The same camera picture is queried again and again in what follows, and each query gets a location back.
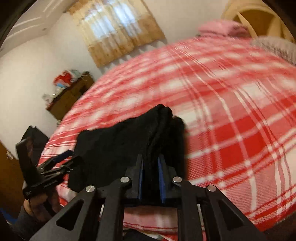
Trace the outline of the left forearm dark sleeve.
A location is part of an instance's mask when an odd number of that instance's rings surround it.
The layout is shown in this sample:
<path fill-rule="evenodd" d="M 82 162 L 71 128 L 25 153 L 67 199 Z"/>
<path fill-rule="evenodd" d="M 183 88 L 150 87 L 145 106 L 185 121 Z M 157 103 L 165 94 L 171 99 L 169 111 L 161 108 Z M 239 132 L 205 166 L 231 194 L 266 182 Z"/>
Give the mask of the left forearm dark sleeve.
<path fill-rule="evenodd" d="M 1 240 L 30 240 L 46 223 L 30 216 L 23 206 L 13 224 L 9 224 L 1 213 Z"/>

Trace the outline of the person left hand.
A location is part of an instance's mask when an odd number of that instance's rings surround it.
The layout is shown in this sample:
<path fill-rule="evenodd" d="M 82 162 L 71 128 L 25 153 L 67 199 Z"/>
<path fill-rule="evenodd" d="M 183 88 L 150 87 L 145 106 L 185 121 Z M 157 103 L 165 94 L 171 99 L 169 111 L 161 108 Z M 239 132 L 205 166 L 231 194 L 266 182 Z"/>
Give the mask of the person left hand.
<path fill-rule="evenodd" d="M 48 221 L 52 218 L 49 212 L 44 207 L 44 203 L 48 201 L 55 213 L 61 210 L 59 198 L 55 193 L 50 195 L 40 194 L 29 200 L 25 200 L 23 203 L 24 210 L 32 217 L 39 221 Z"/>

